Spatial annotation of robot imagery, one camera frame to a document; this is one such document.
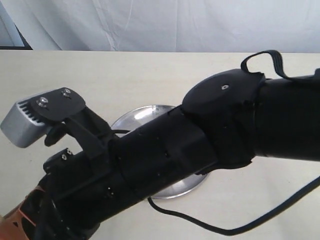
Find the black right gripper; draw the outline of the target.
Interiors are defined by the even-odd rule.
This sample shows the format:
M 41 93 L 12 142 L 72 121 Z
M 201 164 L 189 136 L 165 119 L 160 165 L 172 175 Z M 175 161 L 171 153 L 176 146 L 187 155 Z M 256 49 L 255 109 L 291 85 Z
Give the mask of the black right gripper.
M 38 186 L 0 219 L 0 238 L 88 240 L 120 212 L 119 161 L 112 148 L 95 158 L 66 149 L 53 155 Z

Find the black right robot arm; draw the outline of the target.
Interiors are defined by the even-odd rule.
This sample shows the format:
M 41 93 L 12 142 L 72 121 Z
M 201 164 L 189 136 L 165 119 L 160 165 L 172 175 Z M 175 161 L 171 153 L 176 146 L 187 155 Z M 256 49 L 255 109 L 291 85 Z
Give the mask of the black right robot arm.
M 242 168 L 256 156 L 318 161 L 320 73 L 218 73 L 122 137 L 63 88 L 17 102 L 0 127 L 20 148 L 64 135 L 82 148 L 44 163 L 44 177 L 1 221 L 1 239 L 87 240 L 101 222 L 193 174 Z

